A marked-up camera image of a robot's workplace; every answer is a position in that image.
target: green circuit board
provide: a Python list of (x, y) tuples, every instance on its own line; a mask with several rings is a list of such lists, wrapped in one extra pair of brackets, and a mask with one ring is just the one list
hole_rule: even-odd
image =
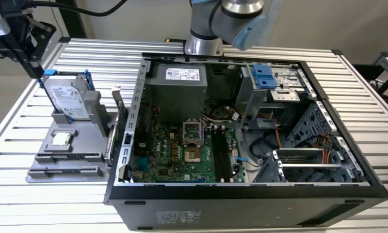
[[(233, 141), (236, 139), (235, 132), (227, 130), (225, 137), (228, 141)], [(211, 130), (207, 128), (204, 129), (204, 142), (201, 148), (185, 148), (181, 142), (182, 129), (180, 126), (157, 125), (154, 127), (152, 149), (148, 156), (148, 170), (134, 171), (137, 182), (216, 182)], [(237, 145), (235, 147), (232, 146), (232, 149), (239, 151)], [(228, 151), (227, 156), (232, 157), (231, 151)], [(241, 166), (239, 166), (239, 173), (233, 176), (233, 182), (244, 182)]]

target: gray wall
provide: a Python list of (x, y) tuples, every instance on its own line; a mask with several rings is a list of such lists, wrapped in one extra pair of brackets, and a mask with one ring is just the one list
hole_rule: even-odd
[(388, 51), (388, 0), (284, 0), (269, 46), (340, 49), (353, 63)]
[[(268, 46), (340, 49), (356, 63), (372, 62), (388, 51), (388, 0), (281, 1)], [(104, 11), (117, 0), (77, 3)], [(164, 41), (188, 37), (191, 9), (188, 0), (129, 0), (110, 16), (82, 19), (89, 38)]]
[[(90, 11), (108, 10), (118, 0), (77, 0)], [(164, 41), (189, 36), (188, 0), (128, 0), (106, 17), (81, 15), (89, 38), (108, 40)]]

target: cable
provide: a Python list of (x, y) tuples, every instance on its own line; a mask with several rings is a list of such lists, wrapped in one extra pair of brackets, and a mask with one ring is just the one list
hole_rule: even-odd
[(209, 116), (207, 116), (205, 114), (203, 114), (204, 118), (207, 118), (211, 122), (225, 122), (229, 121), (229, 119), (227, 118), (215, 118), (212, 119)]
[(319, 141), (320, 141), (320, 137), (317, 136), (317, 140), (316, 140), (316, 142), (315, 142), (312, 148), (316, 148), (316, 147), (317, 147), (317, 145), (319, 145)]
[(64, 37), (65, 35), (64, 35), (62, 29), (61, 29), (61, 27), (60, 27), (60, 25), (58, 25), (58, 22), (57, 22), (57, 19), (56, 19), (56, 15), (54, 15), (53, 7), (50, 7), (50, 9), (52, 9), (53, 18), (54, 18), (54, 21), (56, 21), (56, 24), (57, 24), (57, 27), (58, 27), (58, 31), (60, 31), (60, 33), (62, 34), (62, 37)]
[(312, 139), (315, 139), (315, 138), (317, 138), (319, 137), (319, 135), (315, 135), (315, 136), (312, 136), (312, 137), (308, 137), (305, 140), (303, 140), (296, 146), (295, 146), (295, 148), (299, 148), (299, 147), (301, 147), (308, 141), (311, 141)]
[(327, 164), (329, 163), (329, 156), (331, 156), (331, 153), (332, 153), (332, 151), (329, 150), (329, 153), (328, 153), (328, 155), (327, 155), (327, 157), (325, 157), (325, 163), (327, 163)]
[(257, 158), (257, 159), (263, 159), (263, 158), (267, 158), (267, 154), (261, 151), (261, 155), (257, 155), (255, 152), (253, 152), (253, 146), (257, 145), (261, 141), (267, 144), (267, 146), (272, 149), (272, 150), (276, 150), (277, 149), (277, 146), (275, 144), (272, 144), (268, 140), (267, 140), (267, 137), (269, 134), (272, 134), (275, 132), (275, 130), (269, 130), (269, 131), (265, 131), (263, 133), (263, 136), (259, 137), (248, 146), (248, 151), (251, 153), (251, 155)]
[(264, 151), (260, 148), (260, 144), (257, 144), (257, 148), (259, 148), (260, 152), (264, 153)]
[(257, 116), (264, 117), (264, 118), (271, 118), (271, 114), (265, 114), (265, 113), (257, 113)]
[(110, 15), (126, 2), (128, 0), (120, 0), (120, 2), (105, 12), (93, 12), (93, 11), (88, 11), (82, 8), (74, 7), (74, 6), (69, 6), (57, 2), (46, 2), (46, 1), (28, 1), (29, 3), (26, 4), (26, 7), (37, 7), (37, 6), (45, 6), (45, 7), (56, 7), (60, 9), (65, 9), (69, 11), (74, 11), (78, 13), (82, 13), (85, 15), (89, 16), (96, 16), (96, 17), (102, 17), (102, 16), (108, 16)]
[(324, 159), (325, 159), (325, 151), (324, 151), (324, 148), (323, 148), (323, 164), (324, 164)]
[(279, 117), (276, 118), (276, 125), (275, 125), (275, 134), (276, 134), (276, 141), (277, 141), (277, 147), (281, 148), (281, 142), (280, 142), (280, 136), (279, 136)]
[(249, 165), (252, 165), (253, 167), (260, 167), (259, 165), (252, 164), (249, 161), (244, 161), (247, 162)]

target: slotted metal table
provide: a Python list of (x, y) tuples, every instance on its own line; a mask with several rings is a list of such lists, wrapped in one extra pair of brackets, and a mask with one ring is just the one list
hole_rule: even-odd
[[(44, 67), (92, 72), (101, 103), (121, 87), (130, 104), (142, 52), (182, 53), (180, 43), (72, 39), (58, 43)], [(343, 55), (331, 50), (224, 47), (225, 56), (303, 60), (319, 80), (368, 162), (388, 189), (388, 106)], [(24, 180), (52, 123), (52, 106), (34, 81), (0, 124), (0, 233), (73, 232), (128, 229), (112, 206), (102, 204), (106, 182), (32, 183)], [(388, 201), (328, 228), (253, 229), (231, 232), (388, 233)]]

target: black cable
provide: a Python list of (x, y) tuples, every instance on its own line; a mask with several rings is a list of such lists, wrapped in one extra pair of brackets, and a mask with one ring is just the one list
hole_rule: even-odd
[(277, 148), (277, 146), (275, 145), (275, 144), (272, 144), (269, 141), (267, 141), (267, 137), (268, 137), (268, 135), (269, 134), (272, 134), (275, 132), (275, 130), (269, 130), (269, 131), (265, 131), (264, 133), (263, 133), (263, 136), (261, 137), (259, 137), (251, 144), (249, 144), (249, 146), (248, 146), (248, 151), (249, 151), (249, 153), (251, 153), (251, 155), (255, 157), (255, 158), (257, 158), (257, 159), (261, 159), (261, 158), (267, 158), (268, 156), (265, 155), (265, 153), (263, 153), (261, 155), (257, 155), (257, 154), (255, 154), (255, 152), (253, 152), (253, 146), (255, 145), (257, 145), (261, 141), (267, 144), (267, 146), (272, 149), (272, 150), (275, 150), (276, 148)]
[(58, 27), (58, 31), (60, 31), (60, 33), (62, 34), (62, 37), (64, 37), (65, 35), (64, 35), (62, 29), (61, 29), (61, 27), (60, 27), (60, 25), (58, 25), (58, 21), (57, 21), (57, 19), (56, 19), (56, 15), (54, 15), (53, 7), (50, 7), (50, 9), (52, 9), (53, 18), (54, 18), (54, 21), (56, 21), (56, 24), (57, 24), (57, 27)]
[(252, 165), (253, 167), (260, 167), (259, 165), (252, 164), (249, 161), (244, 161), (247, 162), (249, 165)]
[(263, 150), (261, 150), (261, 148), (260, 148), (260, 144), (257, 144), (257, 148), (259, 148), (260, 152), (264, 153)]
[(26, 5), (26, 7), (28, 8), (37, 7), (37, 6), (56, 7), (56, 8), (69, 10), (69, 11), (82, 13), (89, 16), (102, 17), (102, 16), (110, 15), (124, 5), (126, 1), (128, 0), (120, 0), (120, 2), (105, 12), (93, 12), (74, 6), (69, 6), (57, 2), (46, 2), (46, 1), (29, 1), (29, 4)]
[(295, 148), (299, 148), (299, 147), (303, 147), (303, 145), (305, 144), (305, 143), (308, 143), (312, 139), (315, 139), (315, 138), (317, 138), (319, 137), (319, 135), (315, 135), (315, 136), (312, 136), (312, 137), (308, 137), (305, 140), (303, 140), (296, 146), (295, 146)]

